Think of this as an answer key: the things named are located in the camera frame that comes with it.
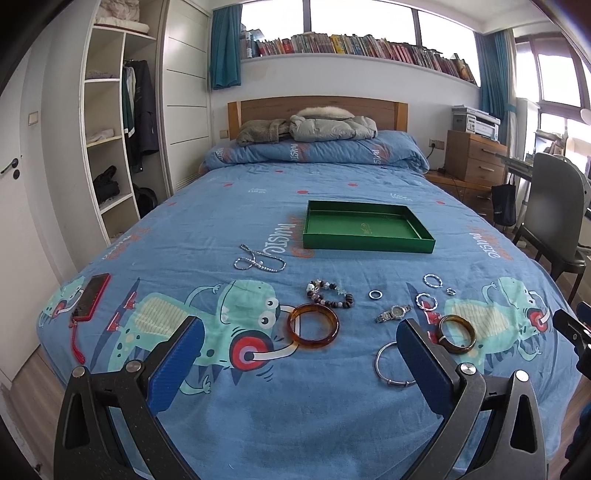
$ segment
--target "wardrobe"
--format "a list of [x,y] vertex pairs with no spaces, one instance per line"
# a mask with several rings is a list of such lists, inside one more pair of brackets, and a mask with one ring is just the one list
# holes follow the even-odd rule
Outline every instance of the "wardrobe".
[[[56,19],[40,112],[51,201],[78,270],[139,221],[134,186],[165,202],[197,178],[212,141],[206,80],[211,13],[193,0],[139,0],[139,22],[147,25],[139,31],[96,25],[99,4],[74,0]],[[123,71],[142,61],[155,91],[157,147],[138,169],[129,121],[124,124]],[[108,180],[118,192],[99,202],[105,189],[93,181],[106,171],[115,172]]]

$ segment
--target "watch face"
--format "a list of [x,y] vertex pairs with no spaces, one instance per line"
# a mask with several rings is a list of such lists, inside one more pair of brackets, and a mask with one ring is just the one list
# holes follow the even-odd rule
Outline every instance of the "watch face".
[[392,307],[390,310],[393,317],[399,318],[404,315],[404,309],[402,307]]

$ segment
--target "bed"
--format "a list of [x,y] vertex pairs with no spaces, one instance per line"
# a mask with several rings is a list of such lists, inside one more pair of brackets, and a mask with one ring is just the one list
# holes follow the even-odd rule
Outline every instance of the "bed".
[[[484,374],[529,373],[550,459],[580,378],[571,344],[552,327],[552,312],[571,312],[556,285],[500,232],[423,177],[428,164],[404,133],[406,104],[343,97],[235,102],[228,105],[230,137],[249,119],[286,118],[322,105],[369,116],[391,132],[361,142],[212,149],[208,173],[49,300],[38,334],[54,372],[65,384],[80,363],[92,372],[118,370],[127,359],[145,358],[195,314],[206,335],[212,332],[210,340],[158,418],[201,478],[398,479],[441,422],[416,385],[389,387],[373,370],[377,351],[397,329],[396,321],[376,323],[376,316],[409,304],[407,317],[427,331],[448,313],[475,323],[476,347],[456,356],[458,362],[469,361]],[[310,199],[406,205],[435,237],[434,251],[306,249]],[[236,259],[248,256],[240,244],[282,258],[285,269],[237,270]],[[281,265],[263,260],[271,268]],[[69,328],[81,291],[101,273],[112,277],[93,318]],[[457,294],[427,287],[429,273]],[[341,330],[328,347],[298,348],[285,320],[307,302],[306,285],[317,278],[338,283],[355,305],[338,309]],[[374,289],[383,292],[381,299],[369,298]],[[422,292],[439,301],[435,311],[415,305]],[[301,334],[318,334],[314,325],[301,321]],[[402,357],[390,350],[382,370],[410,380]],[[133,466],[146,472],[121,418],[115,423]],[[469,440],[457,472],[467,467],[477,441]]]

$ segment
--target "printer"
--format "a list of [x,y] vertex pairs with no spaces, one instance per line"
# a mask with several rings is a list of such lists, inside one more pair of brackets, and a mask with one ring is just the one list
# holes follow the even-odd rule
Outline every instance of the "printer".
[[478,134],[495,142],[499,141],[501,121],[498,118],[466,105],[453,106],[452,115],[452,130]]

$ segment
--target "wristwatch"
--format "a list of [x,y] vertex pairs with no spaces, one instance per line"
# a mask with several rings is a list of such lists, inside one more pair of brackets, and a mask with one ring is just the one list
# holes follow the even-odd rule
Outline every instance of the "wristwatch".
[[401,320],[411,310],[412,307],[410,305],[395,305],[391,309],[380,313],[375,321],[382,323],[387,322],[388,320]]

